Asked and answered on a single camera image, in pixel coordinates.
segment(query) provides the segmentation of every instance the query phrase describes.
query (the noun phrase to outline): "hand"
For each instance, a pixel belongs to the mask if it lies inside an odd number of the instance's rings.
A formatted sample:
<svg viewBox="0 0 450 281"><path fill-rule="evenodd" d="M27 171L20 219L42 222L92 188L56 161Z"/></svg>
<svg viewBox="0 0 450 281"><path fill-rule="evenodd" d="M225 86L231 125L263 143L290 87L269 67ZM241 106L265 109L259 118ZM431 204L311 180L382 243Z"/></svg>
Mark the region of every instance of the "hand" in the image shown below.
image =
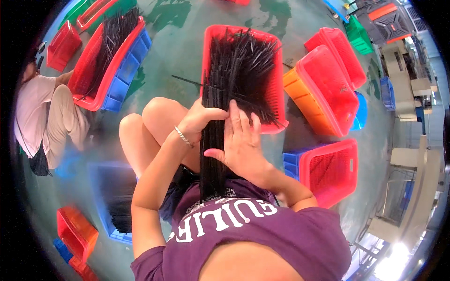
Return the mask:
<svg viewBox="0 0 450 281"><path fill-rule="evenodd" d="M188 141L194 144L200 141L202 130L209 121L225 120L228 116L228 112L220 108L204 108L202 105L202 98L199 98L194 102L191 109L189 109L188 114L186 114L177 127Z"/></svg>
<svg viewBox="0 0 450 281"><path fill-rule="evenodd" d="M251 114L253 131L245 112L235 100L229 103L229 118L225 120L224 150L210 148L204 156L224 163L238 176L264 188L266 175L274 167L264 158L261 149L261 123L255 113Z"/></svg>

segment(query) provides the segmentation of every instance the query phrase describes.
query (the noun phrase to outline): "leg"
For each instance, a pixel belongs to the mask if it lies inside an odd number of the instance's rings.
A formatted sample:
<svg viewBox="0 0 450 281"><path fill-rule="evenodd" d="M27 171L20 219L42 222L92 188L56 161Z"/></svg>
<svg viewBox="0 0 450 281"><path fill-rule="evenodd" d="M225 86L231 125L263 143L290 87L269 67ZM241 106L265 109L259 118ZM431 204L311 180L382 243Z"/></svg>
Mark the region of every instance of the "leg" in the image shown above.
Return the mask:
<svg viewBox="0 0 450 281"><path fill-rule="evenodd" d="M181 120L188 113L188 109L177 101L167 98L153 98L144 108L142 119L153 135L155 140L161 146L167 136L174 130ZM182 163L189 167L195 173L200 171L200 146L197 143Z"/></svg>
<svg viewBox="0 0 450 281"><path fill-rule="evenodd" d="M47 152L49 169L55 169L64 153L66 135L72 139L78 150L83 150L89 124L86 116L73 102L72 93L66 85L60 85L53 93L50 102L49 120L46 135L50 150Z"/></svg>
<svg viewBox="0 0 450 281"><path fill-rule="evenodd" d="M136 113L120 121L119 138L128 163L140 178L161 147Z"/></svg>

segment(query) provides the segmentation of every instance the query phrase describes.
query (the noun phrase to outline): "bracelet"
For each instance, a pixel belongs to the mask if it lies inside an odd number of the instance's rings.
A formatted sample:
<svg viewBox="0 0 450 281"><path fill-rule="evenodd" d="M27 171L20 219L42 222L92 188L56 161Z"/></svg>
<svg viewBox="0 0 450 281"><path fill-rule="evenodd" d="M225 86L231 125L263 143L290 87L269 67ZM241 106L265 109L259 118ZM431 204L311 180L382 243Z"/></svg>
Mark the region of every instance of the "bracelet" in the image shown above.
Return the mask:
<svg viewBox="0 0 450 281"><path fill-rule="evenodd" d="M180 129L177 128L176 126L174 126L174 127L175 127L175 131L180 135L180 138L191 148L194 148L194 145L188 141L188 139L185 137L185 135L183 135L183 133L180 131Z"/></svg>

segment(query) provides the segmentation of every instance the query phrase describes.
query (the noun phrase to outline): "white shirt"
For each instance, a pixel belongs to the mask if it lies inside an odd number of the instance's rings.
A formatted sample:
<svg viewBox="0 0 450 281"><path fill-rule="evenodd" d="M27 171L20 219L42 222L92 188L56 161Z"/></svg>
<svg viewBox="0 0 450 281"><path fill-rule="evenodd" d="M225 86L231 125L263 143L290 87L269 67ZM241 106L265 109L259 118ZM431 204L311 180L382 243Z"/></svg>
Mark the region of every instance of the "white shirt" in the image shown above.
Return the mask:
<svg viewBox="0 0 450 281"><path fill-rule="evenodd" d="M19 90L14 134L28 158L36 154L41 141L45 154L50 149L49 138L44 131L47 124L47 102L53 97L55 84L56 77L38 75L22 85Z"/></svg>

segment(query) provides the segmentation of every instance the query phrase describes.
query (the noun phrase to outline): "beige pants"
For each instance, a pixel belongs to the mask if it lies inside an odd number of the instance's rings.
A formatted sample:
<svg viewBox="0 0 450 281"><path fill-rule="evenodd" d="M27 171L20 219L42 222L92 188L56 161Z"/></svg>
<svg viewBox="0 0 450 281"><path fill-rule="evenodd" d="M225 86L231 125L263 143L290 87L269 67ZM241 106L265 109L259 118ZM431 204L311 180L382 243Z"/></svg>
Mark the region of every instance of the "beige pants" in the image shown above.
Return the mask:
<svg viewBox="0 0 450 281"><path fill-rule="evenodd" d="M68 134L78 150L84 149L89 124L86 116L74 104L72 93L66 85L60 85L53 93L50 102L49 119L45 133L49 138L47 163L49 169L55 169L63 157Z"/></svg>

